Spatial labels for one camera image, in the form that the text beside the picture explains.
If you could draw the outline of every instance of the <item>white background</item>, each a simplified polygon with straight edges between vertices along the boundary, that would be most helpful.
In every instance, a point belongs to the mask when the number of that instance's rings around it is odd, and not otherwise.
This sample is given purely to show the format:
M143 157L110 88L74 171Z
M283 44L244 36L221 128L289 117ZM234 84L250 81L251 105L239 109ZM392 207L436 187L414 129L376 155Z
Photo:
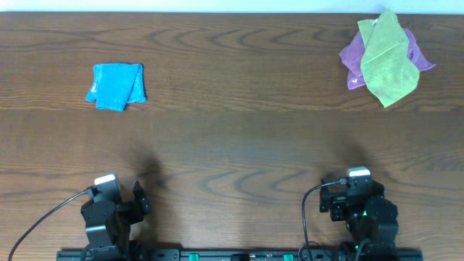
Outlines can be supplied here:
M0 0L0 11L464 14L464 0Z

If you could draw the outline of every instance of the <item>purple cloth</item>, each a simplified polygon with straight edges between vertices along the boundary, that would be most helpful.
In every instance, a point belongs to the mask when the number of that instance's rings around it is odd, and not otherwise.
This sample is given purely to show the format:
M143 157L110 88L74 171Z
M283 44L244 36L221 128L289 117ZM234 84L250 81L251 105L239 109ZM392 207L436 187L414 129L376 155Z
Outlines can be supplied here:
M403 28L409 39L409 46L407 48L407 58L422 72L430 70L435 66L426 60L422 55L419 46L414 38L413 33L409 29ZM363 37L360 32L357 32L353 41L340 52L341 62L349 69L347 85L348 89L352 90L365 85L363 72L361 72L361 59L365 51Z

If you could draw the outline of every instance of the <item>folded blue towel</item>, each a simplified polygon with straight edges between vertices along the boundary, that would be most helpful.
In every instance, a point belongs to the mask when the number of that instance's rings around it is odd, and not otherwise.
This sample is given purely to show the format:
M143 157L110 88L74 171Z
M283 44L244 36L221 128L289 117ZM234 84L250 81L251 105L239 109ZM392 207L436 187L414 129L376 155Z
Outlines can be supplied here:
M97 109L124 110L127 103L146 101L142 65L94 65L94 84L86 97Z

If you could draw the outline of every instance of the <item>towel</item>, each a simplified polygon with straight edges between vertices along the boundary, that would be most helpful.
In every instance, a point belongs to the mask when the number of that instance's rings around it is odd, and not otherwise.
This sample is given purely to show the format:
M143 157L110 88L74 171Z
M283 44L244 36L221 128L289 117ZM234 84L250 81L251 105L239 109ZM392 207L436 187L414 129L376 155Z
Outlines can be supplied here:
M427 61L422 55L421 49L417 45L417 41L413 33L403 28L407 38L409 39L409 46L407 48L407 58L414 63L414 65L421 71L430 70L435 66ZM356 33L353 41L340 52L341 62L349 69L347 76L347 86L349 90L365 85L363 72L361 72L361 59L365 51L363 38L360 32Z
M97 109L122 112L127 103L146 101L144 68L140 64L94 65L94 84L86 97Z
M369 91L388 107L415 89L419 69L407 58L409 40L390 9L376 20L359 21L365 52L361 71Z

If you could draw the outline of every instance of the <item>wood grain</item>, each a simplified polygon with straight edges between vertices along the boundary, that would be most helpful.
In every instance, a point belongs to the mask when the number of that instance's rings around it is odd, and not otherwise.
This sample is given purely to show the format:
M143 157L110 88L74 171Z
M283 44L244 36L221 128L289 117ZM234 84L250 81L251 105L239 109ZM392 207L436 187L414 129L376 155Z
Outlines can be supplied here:
M134 238L298 248L303 193L355 165L398 204L400 246L461 260L464 17L399 16L438 65L388 109L365 88L346 89L338 57L372 17L0 15L0 260L40 216L109 172L127 189L139 179L154 205ZM86 103L92 66L105 62L143 63L148 102L124 113ZM85 200L44 221L15 259L85 246ZM311 196L311 239L348 239L317 205Z

